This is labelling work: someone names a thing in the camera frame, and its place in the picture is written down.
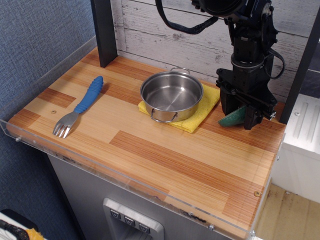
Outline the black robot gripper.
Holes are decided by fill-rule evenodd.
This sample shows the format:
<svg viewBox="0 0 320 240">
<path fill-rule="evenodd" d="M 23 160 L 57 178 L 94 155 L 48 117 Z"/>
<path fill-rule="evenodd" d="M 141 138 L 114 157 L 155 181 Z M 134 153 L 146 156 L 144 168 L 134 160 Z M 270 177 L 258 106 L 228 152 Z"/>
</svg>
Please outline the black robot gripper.
<svg viewBox="0 0 320 240">
<path fill-rule="evenodd" d="M 229 115 L 246 106 L 245 130 L 251 130 L 260 124 L 264 117 L 271 120 L 276 116 L 278 101 L 268 88 L 270 79 L 262 66 L 255 70 L 236 66 L 232 70 L 219 68 L 216 73 L 223 113 Z"/>
</svg>

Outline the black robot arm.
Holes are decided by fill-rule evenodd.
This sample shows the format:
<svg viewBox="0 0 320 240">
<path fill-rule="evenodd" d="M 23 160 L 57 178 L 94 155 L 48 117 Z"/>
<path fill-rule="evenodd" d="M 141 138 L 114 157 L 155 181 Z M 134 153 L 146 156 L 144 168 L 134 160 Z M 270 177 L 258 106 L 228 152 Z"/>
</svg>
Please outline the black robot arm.
<svg viewBox="0 0 320 240">
<path fill-rule="evenodd" d="M 222 111 L 227 117 L 241 115 L 241 120 L 220 120 L 222 126 L 242 123 L 251 130 L 264 118 L 275 117 L 277 100 L 268 88 L 274 78 L 272 68 L 278 55 L 272 45 L 278 31 L 273 25 L 270 0 L 193 0 L 201 12 L 223 18 L 228 26 L 233 53 L 232 69 L 219 68 L 216 85 L 220 88 Z"/>
</svg>

